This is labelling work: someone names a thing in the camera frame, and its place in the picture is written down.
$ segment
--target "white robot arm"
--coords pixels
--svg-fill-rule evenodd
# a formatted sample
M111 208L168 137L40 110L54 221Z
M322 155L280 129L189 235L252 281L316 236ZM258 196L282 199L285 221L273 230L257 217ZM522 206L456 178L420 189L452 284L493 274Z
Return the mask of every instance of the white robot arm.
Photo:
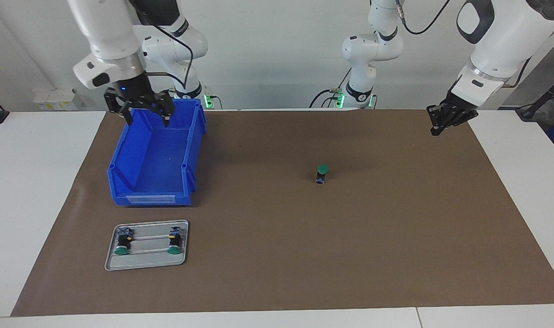
M166 72L187 80L176 83L177 94L199 97L202 86L195 69L185 60L204 56L208 42L189 26L181 13L179 0L68 0L81 32L89 40L91 54L75 65L75 75L88 88L108 83L105 100L112 113L132 123L130 108L150 110L168 125L174 106L167 91L156 93L145 72L144 56L162 65ZM149 37L143 49L133 33L133 21L144 25L167 26L169 33L189 48L170 38ZM119 105L117 99L124 102Z
M375 33L344 42L343 56L352 65L344 107L366 106L376 77L371 62L400 55L399 20L406 24L399 0L373 0L368 21ZM475 109L554 33L554 0L467 0L458 14L457 28L475 44L475 51L445 100L427 108L433 135L476 117Z
M554 33L554 0L467 0L457 28L475 51L445 100L427 108L433 135L476 117L475 109Z
M177 10L177 15L173 15L173 17L177 16L173 23L171 21L160 20L158 25L167 26L171 23L167 28L169 33L186 44L189 49L169 37L156 35L144 39L142 46L143 54L150 62L162 66L166 73L181 77L182 79L186 77L182 83L174 81L175 93L178 98L199 98L203 103L208 103L209 100L205 91L206 87L198 79L195 67L189 64L190 60L195 60L206 55L208 52L208 40L206 40L206 37L200 31L188 23L188 20L182 13L179 0L144 0L142 3L134 0L133 3L135 6L142 6L142 8L158 3L159 7L151 9L150 12L153 13L166 13L170 9ZM142 23L150 25L148 21L143 20Z
M351 36L344 41L342 53L351 64L344 107L364 108L368 104L376 78L372 62L400 56L404 43L398 35L399 19L395 0L373 0L368 22L375 29L374 33Z

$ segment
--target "table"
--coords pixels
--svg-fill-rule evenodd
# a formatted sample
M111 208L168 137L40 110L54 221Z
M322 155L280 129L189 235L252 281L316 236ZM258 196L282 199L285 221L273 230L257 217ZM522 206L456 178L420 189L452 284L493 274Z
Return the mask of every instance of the table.
M104 114L13 113L0 125L0 327L66 322L81 327L117 322L131 327L170 322L185 327L554 327L554 305L3 318L12 311ZM554 146L537 124L523 123L514 112L484 111L470 124L554 269ZM6 237L23 231L27 248Z

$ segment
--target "green led light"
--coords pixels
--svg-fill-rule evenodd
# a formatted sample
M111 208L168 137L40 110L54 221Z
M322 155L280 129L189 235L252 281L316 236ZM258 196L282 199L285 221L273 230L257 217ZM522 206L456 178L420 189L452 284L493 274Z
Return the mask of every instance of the green led light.
M337 108L343 108L344 107L344 100L346 99L346 95L343 92L340 92L339 97L337 98L337 102L335 103L335 106Z
M212 99L210 99L208 95L204 95L204 101L206 102L206 108L212 108L212 106L214 106Z

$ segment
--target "green cap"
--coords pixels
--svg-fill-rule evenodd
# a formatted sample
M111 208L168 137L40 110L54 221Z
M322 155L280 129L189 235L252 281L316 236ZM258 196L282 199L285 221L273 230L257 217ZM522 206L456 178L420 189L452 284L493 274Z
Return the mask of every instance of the green cap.
M117 254L117 255L127 255L127 254L129 254L129 251L127 251L127 248L125 248L125 247L117 247L115 249L115 254Z
M326 164L321 164L317 167L317 172L319 174L327 174L327 172L329 172L329 168Z
M180 253L180 251L179 251L179 248L177 248L177 247L168 248L168 254L178 255L179 253Z

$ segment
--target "wall outlet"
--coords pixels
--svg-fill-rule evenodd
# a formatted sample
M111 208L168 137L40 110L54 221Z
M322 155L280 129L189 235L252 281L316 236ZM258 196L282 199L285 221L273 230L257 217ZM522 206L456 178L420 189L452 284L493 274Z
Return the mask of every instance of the wall outlet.
M81 110L83 102L74 89L38 90L33 100L39 110Z

